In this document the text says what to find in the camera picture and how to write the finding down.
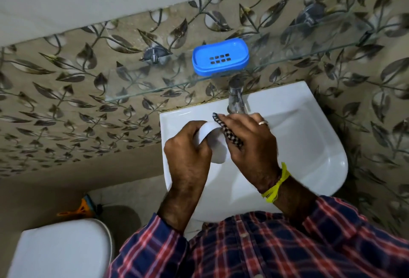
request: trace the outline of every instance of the yellow wristband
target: yellow wristband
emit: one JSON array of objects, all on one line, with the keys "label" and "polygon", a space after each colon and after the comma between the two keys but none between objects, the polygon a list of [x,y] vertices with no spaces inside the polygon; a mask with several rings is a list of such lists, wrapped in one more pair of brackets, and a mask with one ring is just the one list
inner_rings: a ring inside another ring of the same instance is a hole
[{"label": "yellow wristband", "polygon": [[283,184],[283,182],[287,180],[289,176],[291,176],[291,174],[287,170],[287,165],[285,163],[281,163],[281,168],[282,171],[280,180],[274,185],[274,187],[270,188],[267,192],[261,194],[262,197],[265,197],[265,201],[267,203],[274,203],[279,194],[279,188],[281,184]]}]

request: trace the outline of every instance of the person's left hand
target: person's left hand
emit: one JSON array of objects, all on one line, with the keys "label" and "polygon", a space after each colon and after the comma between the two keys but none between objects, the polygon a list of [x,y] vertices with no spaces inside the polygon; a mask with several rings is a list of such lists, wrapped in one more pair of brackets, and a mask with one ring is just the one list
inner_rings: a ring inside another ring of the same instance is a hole
[{"label": "person's left hand", "polygon": [[183,233],[205,187],[212,150],[207,139],[195,147],[193,137],[205,121],[190,121],[165,143],[172,186],[157,215]]}]

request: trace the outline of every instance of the red and blue checkered shirt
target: red and blue checkered shirt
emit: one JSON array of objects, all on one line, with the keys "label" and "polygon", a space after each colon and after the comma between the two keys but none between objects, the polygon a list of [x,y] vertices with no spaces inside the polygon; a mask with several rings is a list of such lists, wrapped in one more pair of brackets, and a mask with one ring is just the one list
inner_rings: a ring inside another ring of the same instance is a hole
[{"label": "red and blue checkered shirt", "polygon": [[409,277],[409,242],[321,196],[301,227],[250,212],[211,224],[189,242],[157,215],[122,246],[110,278]]}]

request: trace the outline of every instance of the sink basin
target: sink basin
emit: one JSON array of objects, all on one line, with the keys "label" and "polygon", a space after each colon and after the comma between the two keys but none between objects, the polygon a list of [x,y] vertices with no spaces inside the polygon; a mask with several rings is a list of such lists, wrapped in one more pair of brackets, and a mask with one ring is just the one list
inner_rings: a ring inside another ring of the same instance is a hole
[{"label": "sink basin", "polygon": [[[295,179],[319,195],[330,196],[342,186],[348,170],[344,148],[305,82],[258,91],[243,99],[248,113],[258,112],[269,122],[277,138],[279,164],[285,162]],[[213,112],[228,114],[227,107],[228,100],[224,99],[161,113],[162,150],[188,121],[212,121]],[[172,180],[166,156],[162,155],[169,190]],[[280,212],[266,203],[229,159],[223,164],[211,164],[192,218],[218,222],[256,210]]]}]

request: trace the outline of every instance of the tiled floor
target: tiled floor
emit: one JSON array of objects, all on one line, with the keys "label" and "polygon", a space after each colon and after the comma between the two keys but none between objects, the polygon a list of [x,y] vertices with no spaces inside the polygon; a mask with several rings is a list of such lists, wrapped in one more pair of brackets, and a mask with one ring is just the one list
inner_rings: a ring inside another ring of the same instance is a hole
[{"label": "tiled floor", "polygon": [[[114,235],[117,249],[137,229],[147,224],[166,195],[164,176],[136,180],[89,192],[96,204],[103,205],[101,220]],[[202,222],[191,220],[184,236],[193,238]]]}]

